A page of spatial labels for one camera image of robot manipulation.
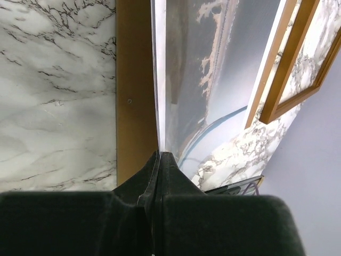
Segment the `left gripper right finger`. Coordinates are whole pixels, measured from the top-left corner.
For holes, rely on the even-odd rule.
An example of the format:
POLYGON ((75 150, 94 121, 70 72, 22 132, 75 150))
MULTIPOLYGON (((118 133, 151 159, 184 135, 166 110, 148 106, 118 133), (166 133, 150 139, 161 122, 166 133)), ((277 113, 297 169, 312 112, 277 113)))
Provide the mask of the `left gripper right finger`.
POLYGON ((163 153, 156 255, 304 255, 288 206, 273 196, 207 195, 163 153))

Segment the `brown frame backing board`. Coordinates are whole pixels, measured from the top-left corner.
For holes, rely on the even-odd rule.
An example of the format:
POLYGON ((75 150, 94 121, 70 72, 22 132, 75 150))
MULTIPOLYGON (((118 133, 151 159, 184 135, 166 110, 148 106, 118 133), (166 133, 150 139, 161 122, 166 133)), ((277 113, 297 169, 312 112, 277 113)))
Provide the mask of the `brown frame backing board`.
POLYGON ((116 104, 121 185, 158 149, 150 1, 116 1, 116 104))

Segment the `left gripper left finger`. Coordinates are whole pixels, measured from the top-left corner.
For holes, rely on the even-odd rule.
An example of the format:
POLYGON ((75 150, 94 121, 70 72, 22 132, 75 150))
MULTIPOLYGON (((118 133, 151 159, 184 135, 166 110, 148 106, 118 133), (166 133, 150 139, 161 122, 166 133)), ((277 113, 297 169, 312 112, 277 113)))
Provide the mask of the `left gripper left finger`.
POLYGON ((112 191, 1 193, 1 255, 152 255, 159 162, 112 191))

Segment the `landscape photo print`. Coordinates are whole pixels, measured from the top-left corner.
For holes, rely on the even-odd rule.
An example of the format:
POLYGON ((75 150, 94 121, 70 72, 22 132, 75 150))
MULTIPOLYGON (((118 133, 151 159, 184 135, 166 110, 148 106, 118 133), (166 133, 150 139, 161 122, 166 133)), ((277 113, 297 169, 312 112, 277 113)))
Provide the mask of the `landscape photo print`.
POLYGON ((158 140, 185 172, 245 127, 285 1, 152 1, 158 140))

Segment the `wooden picture frame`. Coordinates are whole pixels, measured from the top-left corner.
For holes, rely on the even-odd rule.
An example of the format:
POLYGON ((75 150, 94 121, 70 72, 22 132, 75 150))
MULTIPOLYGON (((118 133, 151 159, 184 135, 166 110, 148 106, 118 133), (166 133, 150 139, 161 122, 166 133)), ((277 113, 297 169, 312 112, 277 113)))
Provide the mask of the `wooden picture frame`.
POLYGON ((340 1, 285 1, 265 51, 246 127, 271 124, 317 93, 340 50, 340 1))

